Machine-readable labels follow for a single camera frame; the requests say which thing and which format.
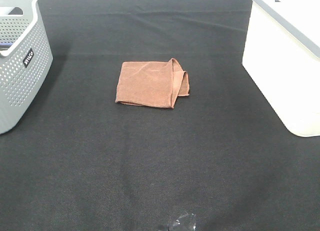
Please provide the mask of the grey perforated plastic basket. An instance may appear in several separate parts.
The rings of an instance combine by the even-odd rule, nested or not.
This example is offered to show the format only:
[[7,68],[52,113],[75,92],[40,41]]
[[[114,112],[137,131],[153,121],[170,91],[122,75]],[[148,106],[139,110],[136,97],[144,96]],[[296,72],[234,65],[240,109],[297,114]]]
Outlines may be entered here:
[[53,55],[38,0],[0,0],[0,132],[10,131],[41,88]]

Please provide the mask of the brown towel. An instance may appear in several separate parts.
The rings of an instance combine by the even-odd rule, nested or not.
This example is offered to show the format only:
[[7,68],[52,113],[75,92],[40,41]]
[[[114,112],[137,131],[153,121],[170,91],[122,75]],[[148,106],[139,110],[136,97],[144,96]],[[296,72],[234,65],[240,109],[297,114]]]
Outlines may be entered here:
[[121,66],[115,102],[173,109],[178,97],[189,95],[188,73],[175,58],[167,62],[126,61]]

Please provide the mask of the clear tape piece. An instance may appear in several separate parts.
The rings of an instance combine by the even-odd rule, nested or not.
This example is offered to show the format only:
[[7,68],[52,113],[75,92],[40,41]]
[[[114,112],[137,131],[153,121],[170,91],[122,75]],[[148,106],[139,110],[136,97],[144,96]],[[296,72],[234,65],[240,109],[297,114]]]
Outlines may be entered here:
[[181,214],[177,219],[168,224],[158,226],[158,231],[195,231],[196,215],[194,213]]

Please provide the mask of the black table cloth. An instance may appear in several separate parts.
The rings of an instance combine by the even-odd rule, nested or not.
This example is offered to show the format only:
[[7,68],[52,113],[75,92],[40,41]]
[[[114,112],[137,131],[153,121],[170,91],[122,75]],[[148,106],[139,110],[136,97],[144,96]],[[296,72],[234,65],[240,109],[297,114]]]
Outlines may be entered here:
[[[320,139],[242,66],[252,0],[39,0],[53,62],[0,137],[3,231],[317,231]],[[115,103],[125,61],[176,58],[173,109]]]

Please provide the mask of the white storage box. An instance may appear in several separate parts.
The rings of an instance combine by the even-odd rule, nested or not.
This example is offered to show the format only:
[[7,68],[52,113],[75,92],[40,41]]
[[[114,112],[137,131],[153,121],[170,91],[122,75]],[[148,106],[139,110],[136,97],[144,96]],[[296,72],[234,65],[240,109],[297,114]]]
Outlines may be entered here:
[[320,0],[252,0],[242,65],[291,133],[320,134]]

